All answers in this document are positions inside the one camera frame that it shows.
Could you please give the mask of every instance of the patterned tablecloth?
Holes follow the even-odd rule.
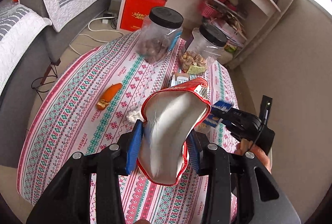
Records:
[[[135,53],[139,31],[97,47],[79,57],[56,82],[37,113],[22,149],[17,190],[33,205],[61,166],[76,151],[96,153],[115,143],[133,124],[128,111],[141,106],[153,92],[167,86],[179,71],[177,53],[185,41],[179,39],[173,53],[163,62],[150,65]],[[237,101],[227,70],[215,62],[203,76],[210,86],[210,101]],[[101,93],[111,84],[122,89],[104,111],[96,109]],[[211,142],[228,152],[237,141],[224,125],[207,133]],[[188,166],[176,186],[151,183],[136,168],[130,176],[119,177],[123,211],[128,224],[141,218],[151,223],[199,224],[205,203],[208,178],[198,177]],[[92,175],[90,215],[95,213],[96,175]],[[236,213],[232,196],[231,215]]]

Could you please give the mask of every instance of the floor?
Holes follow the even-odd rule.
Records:
[[[98,30],[110,30],[111,25],[103,24],[101,20],[97,20],[91,23],[90,26],[92,29]],[[120,36],[119,33],[111,32],[111,31],[98,31],[98,32],[91,32],[87,28],[85,28],[82,34],[89,34],[95,39],[103,40],[103,41],[112,41]],[[184,32],[183,38],[186,39],[186,36],[190,35],[190,32]],[[103,45],[103,43],[97,42],[92,40],[87,36],[77,36],[74,41],[72,42],[72,47],[78,51],[80,54],[84,54],[91,49]],[[71,63],[79,57],[70,47],[68,47],[63,55],[60,57],[61,63],[58,67],[56,67],[58,75],[60,76],[66,68],[71,65]],[[245,79],[241,72],[240,68],[235,70],[229,70],[235,93],[238,99],[239,108],[251,113],[256,113],[248,87],[245,83]],[[47,78],[47,82],[54,81],[54,78]],[[53,84],[44,85],[42,87],[42,91],[48,90],[52,87]],[[40,93],[42,99],[45,99],[47,93]],[[36,98],[34,101],[33,108],[31,110],[28,128],[30,128],[32,121],[35,115],[38,112],[39,107],[41,106],[42,101],[40,97],[36,94]],[[31,210],[32,205],[24,200],[16,190],[16,173],[17,169],[8,168],[4,166],[0,166],[0,193],[3,195],[3,198],[7,202],[8,206],[14,212],[14,214],[19,218],[22,223],[26,222]]]

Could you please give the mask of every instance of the hand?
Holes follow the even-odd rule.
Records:
[[[244,152],[247,151],[246,149],[245,150],[241,149],[241,144],[243,146],[242,141],[241,141],[241,143],[238,143],[236,145],[236,150],[234,151],[234,154],[242,156],[244,154]],[[270,162],[269,157],[264,153],[264,151],[255,144],[250,148],[250,151],[255,154],[255,156],[260,160],[260,162],[265,166],[265,168],[271,173],[271,162]]]
[[[134,224],[151,224],[149,221],[147,221],[146,219],[140,219],[137,220]]]

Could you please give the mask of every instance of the jar label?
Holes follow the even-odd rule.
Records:
[[[175,35],[175,37],[174,37],[174,40],[173,40],[172,44],[171,44],[171,45],[169,46],[169,48],[168,48],[168,51],[169,51],[169,52],[173,50],[173,48],[174,48],[174,46],[176,45],[176,42],[178,41],[178,38],[181,36],[181,34],[182,34],[182,31],[179,31],[178,33],[176,33],[176,35]]]

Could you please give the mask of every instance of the jar lid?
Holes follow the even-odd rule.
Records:
[[[200,33],[212,44],[224,47],[227,43],[226,35],[212,24],[203,23],[200,25]]]
[[[153,7],[149,18],[155,24],[171,29],[177,29],[182,26],[183,17],[177,11],[167,7]]]

